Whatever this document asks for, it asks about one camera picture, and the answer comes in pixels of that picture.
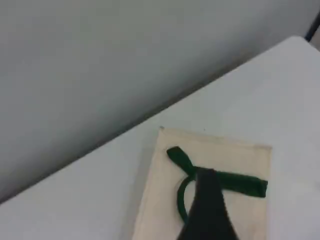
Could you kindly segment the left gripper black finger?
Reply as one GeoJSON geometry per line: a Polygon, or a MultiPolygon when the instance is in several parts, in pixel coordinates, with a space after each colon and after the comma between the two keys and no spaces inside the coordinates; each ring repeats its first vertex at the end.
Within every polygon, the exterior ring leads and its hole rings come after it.
{"type": "Polygon", "coordinates": [[[237,240],[222,188],[213,169],[201,168],[195,176],[195,196],[179,240],[237,240]]]}

